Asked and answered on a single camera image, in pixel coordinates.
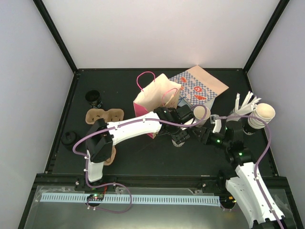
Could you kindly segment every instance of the black tabletop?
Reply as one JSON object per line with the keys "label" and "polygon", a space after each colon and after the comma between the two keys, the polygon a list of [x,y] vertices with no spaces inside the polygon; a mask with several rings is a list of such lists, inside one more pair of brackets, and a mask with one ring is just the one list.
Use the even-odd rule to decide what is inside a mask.
{"label": "black tabletop", "polygon": [[[184,70],[186,69],[147,69],[146,71],[152,71],[156,76],[164,73],[170,78]],[[85,122],[85,116],[91,107],[85,100],[85,94],[92,89],[101,92],[104,110],[120,108],[124,111],[124,120],[134,118],[132,102],[140,92],[136,77],[143,71],[83,70],[77,82],[63,133],[75,131],[84,137],[90,129],[91,126]],[[234,108],[236,93],[241,95],[243,101],[250,90],[246,75],[236,69],[207,71],[229,86],[228,90],[215,99],[211,113],[228,115]],[[151,75],[145,75],[140,78],[140,84],[146,86],[151,80]],[[244,135],[244,141],[256,158],[266,146],[263,131],[258,131],[252,136]],[[157,136],[155,139],[141,135],[119,143],[116,149],[114,162],[110,166],[104,166],[105,175],[215,176],[220,169],[231,168],[222,150],[202,145],[193,136],[182,147],[175,147],[167,135]],[[85,146],[80,146],[78,150],[85,152]],[[263,176],[273,175],[272,161],[272,154],[269,152],[259,167]],[[60,143],[53,173],[82,174],[84,167],[84,158],[73,154]]]}

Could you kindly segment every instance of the pink bag handle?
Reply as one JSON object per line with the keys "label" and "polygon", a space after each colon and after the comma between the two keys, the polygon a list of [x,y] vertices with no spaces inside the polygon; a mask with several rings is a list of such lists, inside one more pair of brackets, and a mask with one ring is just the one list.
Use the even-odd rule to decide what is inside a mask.
{"label": "pink bag handle", "polygon": [[163,94],[163,96],[162,96],[162,106],[164,106],[164,103],[163,103],[164,96],[165,96],[167,93],[169,93],[170,91],[172,91],[173,89],[176,89],[175,94],[177,94],[177,92],[178,92],[178,89],[177,89],[177,88],[172,88],[172,89],[168,90],[167,92],[165,92],[165,93]]}
{"label": "pink bag handle", "polygon": [[155,75],[154,73],[152,73],[152,72],[143,72],[143,73],[141,73],[141,74],[138,75],[138,77],[137,77],[137,85],[138,85],[138,87],[141,89],[141,91],[143,91],[143,88],[141,88],[141,86],[139,85],[138,79],[139,79],[139,77],[140,77],[141,75],[143,75],[143,74],[145,74],[145,73],[151,73],[151,74],[153,74],[153,81],[154,81],[154,82],[156,81],[156,75]]}

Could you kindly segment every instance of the pink bag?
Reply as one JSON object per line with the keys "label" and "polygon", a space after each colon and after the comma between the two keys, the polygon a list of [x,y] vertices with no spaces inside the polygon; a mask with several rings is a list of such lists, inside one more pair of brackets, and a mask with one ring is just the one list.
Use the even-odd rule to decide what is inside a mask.
{"label": "pink bag", "polygon": [[[145,73],[153,74],[154,80],[148,86],[141,88],[138,79]],[[133,101],[136,117],[145,115],[160,106],[177,107],[181,84],[170,81],[166,75],[161,74],[156,78],[152,72],[143,72],[137,77],[137,84],[141,91]],[[152,138],[156,136],[156,134],[148,135]]]}

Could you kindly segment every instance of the blue and white checkered paper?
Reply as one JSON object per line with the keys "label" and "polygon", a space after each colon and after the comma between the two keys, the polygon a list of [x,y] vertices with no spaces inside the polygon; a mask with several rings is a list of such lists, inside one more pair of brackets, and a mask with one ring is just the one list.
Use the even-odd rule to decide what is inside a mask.
{"label": "blue and white checkered paper", "polygon": [[181,84],[180,96],[191,105],[205,104],[217,96],[217,93],[187,71],[170,78],[170,80]]}

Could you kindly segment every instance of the white wall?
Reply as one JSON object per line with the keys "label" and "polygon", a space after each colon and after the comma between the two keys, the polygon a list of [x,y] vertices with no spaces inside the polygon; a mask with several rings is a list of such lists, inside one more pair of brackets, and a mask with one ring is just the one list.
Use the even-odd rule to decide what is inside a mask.
{"label": "white wall", "polygon": [[44,0],[79,68],[243,68],[279,0]]}
{"label": "white wall", "polygon": [[72,72],[32,0],[0,4],[0,228],[18,227]]}
{"label": "white wall", "polygon": [[265,43],[249,77],[254,92],[274,106],[272,149],[287,176],[305,224],[305,1],[294,0]]}

